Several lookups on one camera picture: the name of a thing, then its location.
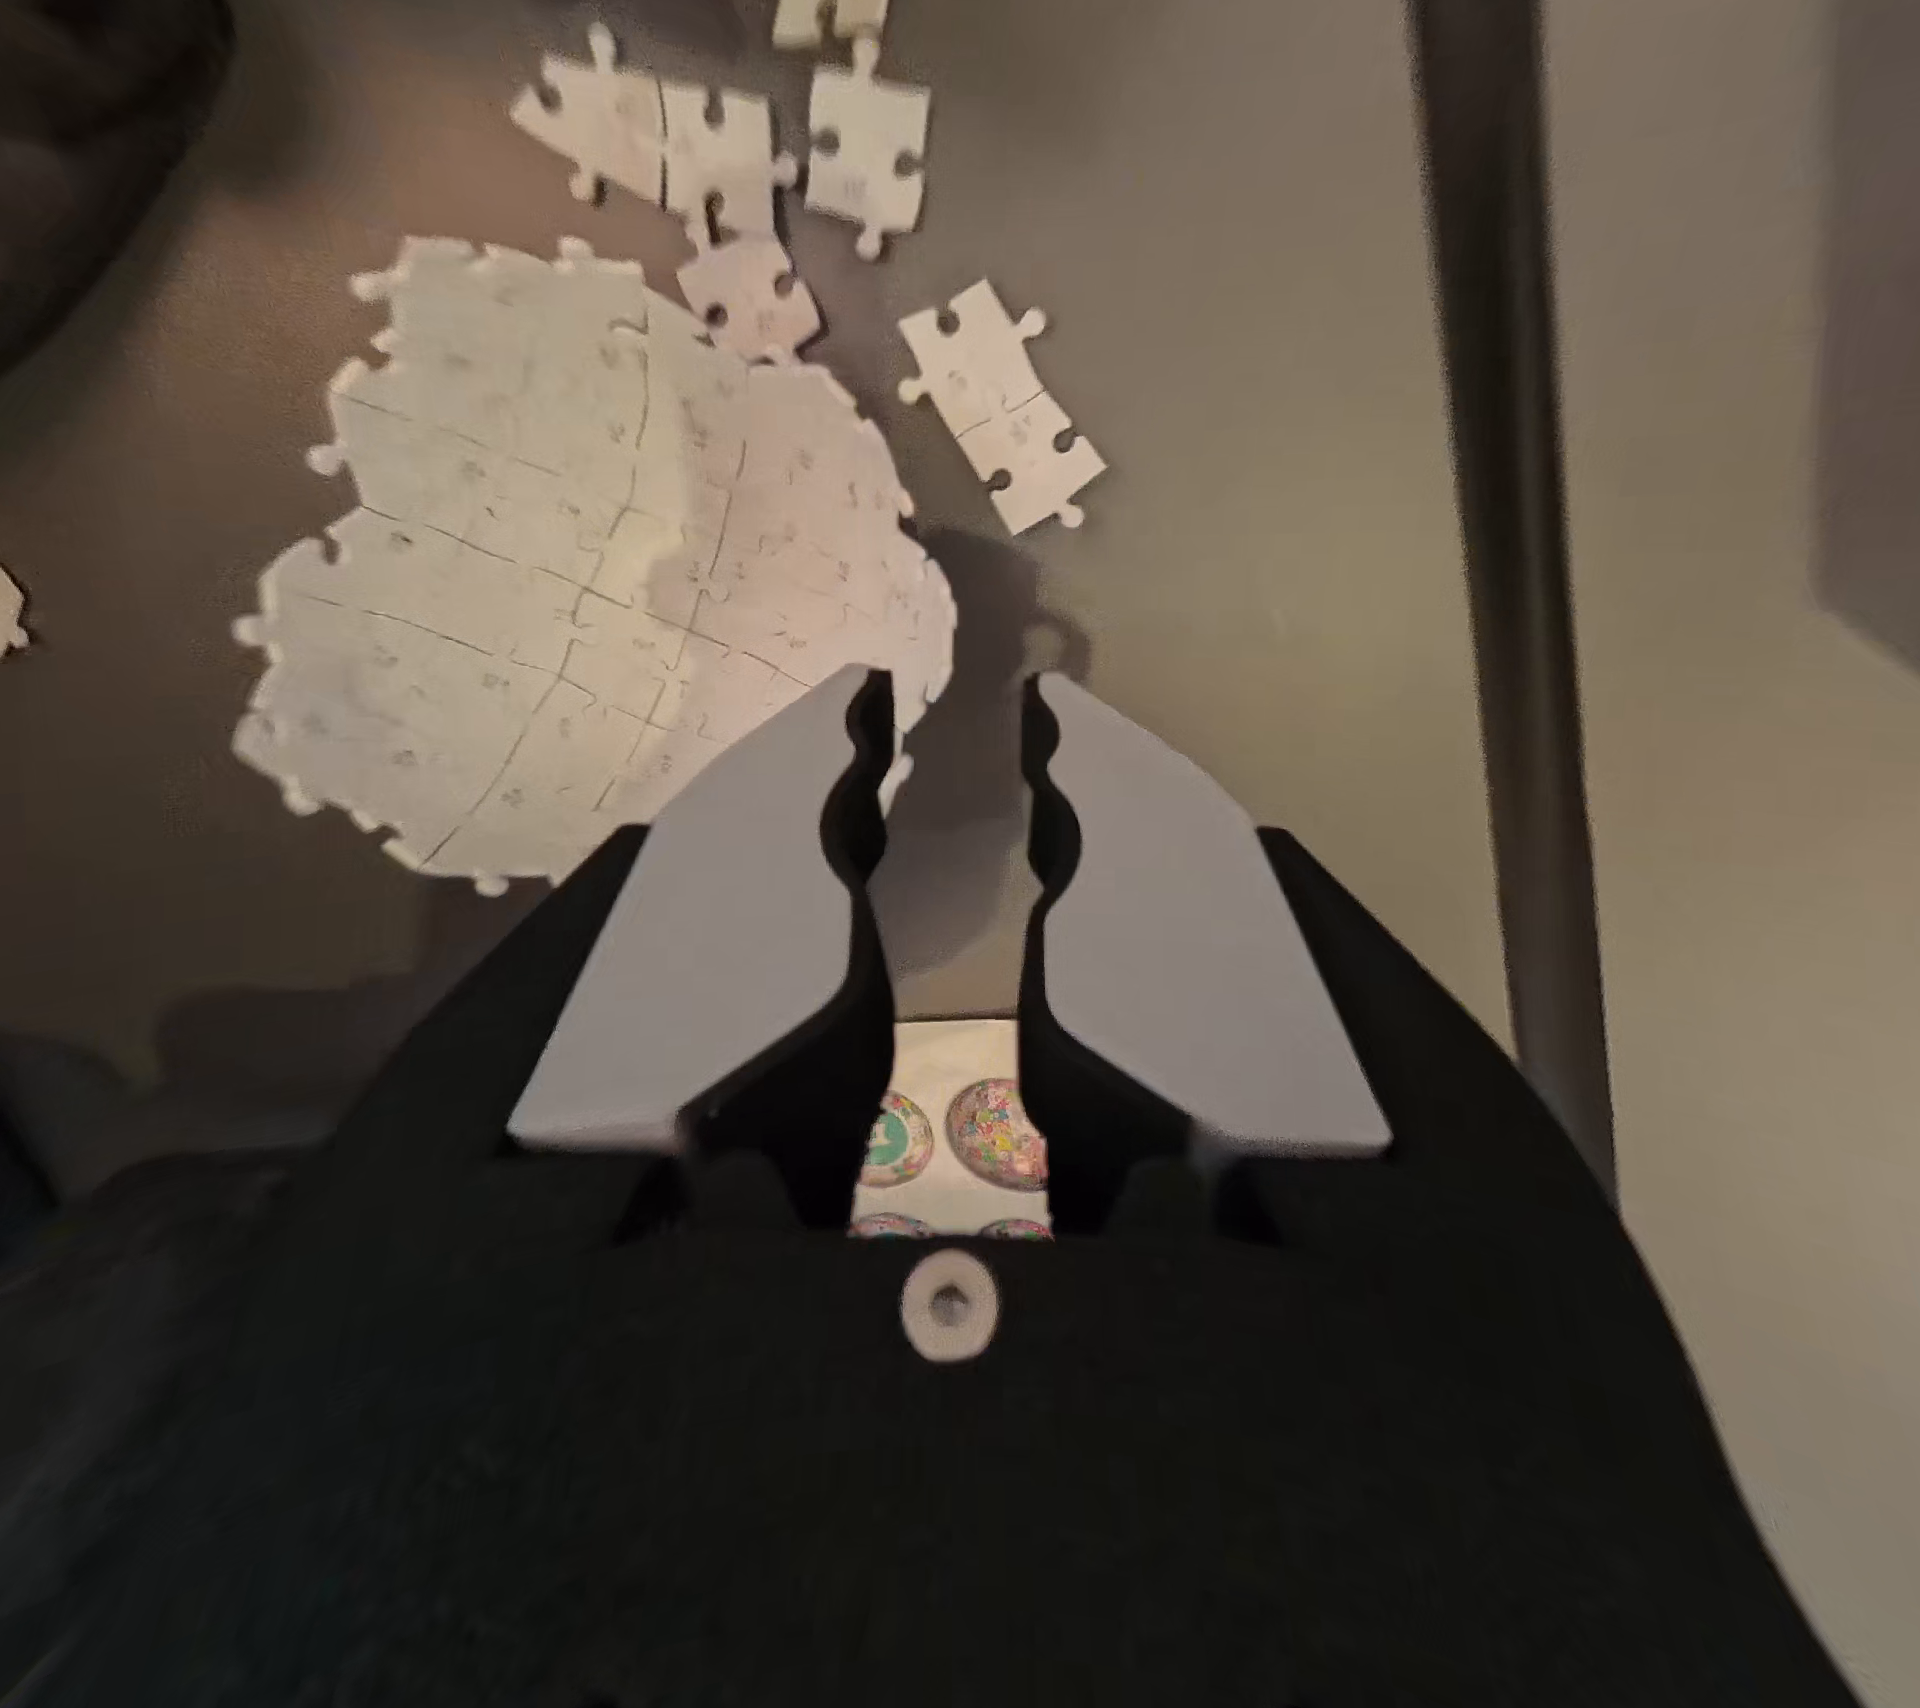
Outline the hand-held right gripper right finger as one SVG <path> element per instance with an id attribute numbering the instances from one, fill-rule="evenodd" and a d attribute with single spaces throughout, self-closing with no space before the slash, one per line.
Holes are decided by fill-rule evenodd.
<path id="1" fill-rule="evenodd" d="M 1055 1231 L 1154 1184 L 1211 1213 L 1266 1161 L 1372 1161 L 1388 1116 L 1254 817 L 1063 671 L 1021 689 L 1038 884 L 1020 968 L 1020 1100 Z"/>

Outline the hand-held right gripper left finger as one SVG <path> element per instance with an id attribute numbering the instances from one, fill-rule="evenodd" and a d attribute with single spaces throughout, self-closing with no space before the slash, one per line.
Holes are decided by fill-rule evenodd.
<path id="1" fill-rule="evenodd" d="M 839 668 L 659 809 L 506 1120 L 515 1147 L 755 1158 L 806 1227 L 850 1227 L 895 1053 L 869 900 L 893 693 Z"/>

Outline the puzzle pieces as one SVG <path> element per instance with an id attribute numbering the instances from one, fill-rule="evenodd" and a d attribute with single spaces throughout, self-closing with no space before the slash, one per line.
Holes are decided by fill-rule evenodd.
<path id="1" fill-rule="evenodd" d="M 791 359 L 819 332 L 809 294 L 778 238 L 778 197 L 799 188 L 808 211 L 844 224 L 863 261 L 917 229 L 928 177 L 931 89 L 882 72 L 892 0 L 773 0 L 776 52 L 838 59 L 814 66 L 804 159 L 781 150 L 762 94 L 698 87 L 622 63 L 606 24 L 587 55 L 544 55 L 512 123 L 569 166 L 569 191 L 649 202 L 683 226 L 692 256 L 683 300 L 719 345 L 750 359 Z M 1027 344 L 1039 310 L 1011 316 L 990 279 L 897 323 L 913 357 L 897 394 L 930 403 L 991 497 L 1009 535 L 1045 522 L 1084 524 L 1084 489 L 1105 459 L 1044 386 Z"/>

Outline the partly built white puzzle ball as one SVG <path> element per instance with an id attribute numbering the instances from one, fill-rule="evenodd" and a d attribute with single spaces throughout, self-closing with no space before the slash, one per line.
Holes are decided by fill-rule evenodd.
<path id="1" fill-rule="evenodd" d="M 890 675 L 892 799 L 958 611 L 832 371 L 732 352 L 571 236 L 410 234 L 350 288 L 385 323 L 306 459 L 351 503 L 234 624 L 232 752 L 287 811 L 483 894 L 560 882 L 844 668 Z"/>

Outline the person's left forearm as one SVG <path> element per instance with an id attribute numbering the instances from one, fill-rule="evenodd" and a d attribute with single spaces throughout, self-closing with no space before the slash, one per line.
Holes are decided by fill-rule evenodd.
<path id="1" fill-rule="evenodd" d="M 228 0 L 1 0 L 1 371 L 111 268 L 228 75 Z"/>

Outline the printed instruction leaflet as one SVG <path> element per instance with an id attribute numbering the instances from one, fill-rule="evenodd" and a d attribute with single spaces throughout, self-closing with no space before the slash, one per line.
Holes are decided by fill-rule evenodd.
<path id="1" fill-rule="evenodd" d="M 895 1025 L 847 1236 L 1051 1239 L 1047 1149 L 1020 1094 L 1011 1020 Z"/>

